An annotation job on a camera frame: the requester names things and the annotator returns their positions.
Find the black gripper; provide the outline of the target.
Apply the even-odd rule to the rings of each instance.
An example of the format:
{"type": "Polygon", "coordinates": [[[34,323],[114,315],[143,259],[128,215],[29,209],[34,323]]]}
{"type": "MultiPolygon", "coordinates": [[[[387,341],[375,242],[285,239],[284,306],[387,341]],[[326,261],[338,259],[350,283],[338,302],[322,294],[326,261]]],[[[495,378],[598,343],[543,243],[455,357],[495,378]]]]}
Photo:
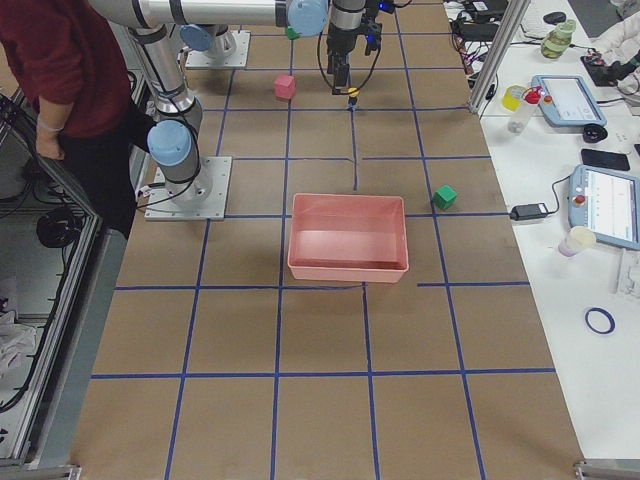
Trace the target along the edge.
{"type": "Polygon", "coordinates": [[[363,0],[331,2],[327,34],[327,73],[332,77],[332,93],[342,94],[350,74],[348,56],[355,47],[363,15],[363,0]]]}

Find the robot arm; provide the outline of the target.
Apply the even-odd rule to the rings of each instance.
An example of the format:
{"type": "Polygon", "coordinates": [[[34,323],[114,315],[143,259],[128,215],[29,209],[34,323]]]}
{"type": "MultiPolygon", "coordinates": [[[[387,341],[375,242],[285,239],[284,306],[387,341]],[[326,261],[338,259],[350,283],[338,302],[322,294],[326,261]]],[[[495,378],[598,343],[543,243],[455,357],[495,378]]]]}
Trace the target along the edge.
{"type": "Polygon", "coordinates": [[[237,50],[236,40],[227,25],[182,25],[180,37],[191,50],[211,59],[225,59],[237,50]]]}
{"type": "Polygon", "coordinates": [[[359,36],[375,24],[364,1],[94,1],[92,7],[128,31],[151,87],[160,123],[148,136],[164,185],[146,207],[154,220],[220,220],[226,209],[231,160],[203,157],[197,136],[202,106],[185,77],[187,54],[171,45],[168,26],[179,27],[188,52],[215,65],[243,52],[253,25],[290,27],[301,37],[327,35],[331,89],[340,93],[349,54],[359,36]]]}

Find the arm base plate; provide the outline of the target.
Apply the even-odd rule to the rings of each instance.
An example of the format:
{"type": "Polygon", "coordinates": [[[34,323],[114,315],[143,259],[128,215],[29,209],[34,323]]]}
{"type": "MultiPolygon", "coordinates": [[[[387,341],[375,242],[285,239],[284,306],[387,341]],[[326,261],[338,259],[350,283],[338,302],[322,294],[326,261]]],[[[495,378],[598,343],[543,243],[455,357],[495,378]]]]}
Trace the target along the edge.
{"type": "Polygon", "coordinates": [[[244,69],[249,56],[251,32],[228,30],[216,36],[212,47],[205,51],[192,50],[186,59],[188,70],[244,69]]]}
{"type": "Polygon", "coordinates": [[[201,157],[200,172],[192,183],[182,186],[166,183],[160,167],[156,168],[154,183],[144,207],[149,221],[196,221],[225,217],[228,189],[232,170],[229,156],[201,157]]]}

